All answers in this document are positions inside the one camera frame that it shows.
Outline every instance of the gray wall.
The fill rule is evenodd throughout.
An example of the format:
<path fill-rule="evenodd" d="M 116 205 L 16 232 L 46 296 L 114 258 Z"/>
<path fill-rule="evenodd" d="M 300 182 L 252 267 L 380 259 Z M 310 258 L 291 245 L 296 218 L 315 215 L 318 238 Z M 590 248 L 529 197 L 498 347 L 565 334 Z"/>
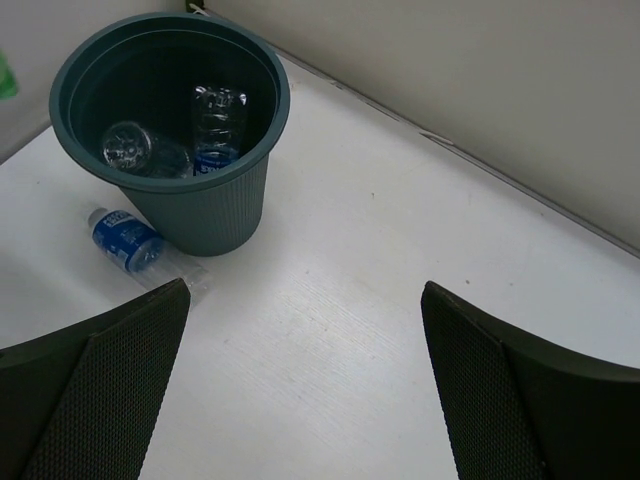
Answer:
<path fill-rule="evenodd" d="M 636 0 L 207 0 L 640 248 Z"/>
<path fill-rule="evenodd" d="M 184 10 L 184 2 L 0 0 L 0 48 L 20 86 L 0 102 L 0 163 L 48 125 L 51 82 L 76 46 L 110 23 L 156 10 Z"/>

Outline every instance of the green object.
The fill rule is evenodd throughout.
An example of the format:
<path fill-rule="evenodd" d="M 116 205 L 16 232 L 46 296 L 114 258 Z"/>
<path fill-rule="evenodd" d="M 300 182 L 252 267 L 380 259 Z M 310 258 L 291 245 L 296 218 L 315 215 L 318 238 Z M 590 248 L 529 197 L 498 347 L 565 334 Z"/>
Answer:
<path fill-rule="evenodd" d="M 9 62 L 0 51 L 0 98 L 14 97 L 18 93 L 18 82 L 9 68 Z"/>
<path fill-rule="evenodd" d="M 239 160 L 186 179 L 138 177 L 102 163 L 100 137 L 121 120 L 191 145 L 191 90 L 202 81 L 247 93 Z M 258 227 L 269 153 L 289 102 L 284 68 L 261 39 L 222 20 L 161 13 L 123 20 L 84 42 L 58 72 L 49 112 L 71 158 L 120 187 L 180 250 L 211 256 L 239 247 Z"/>

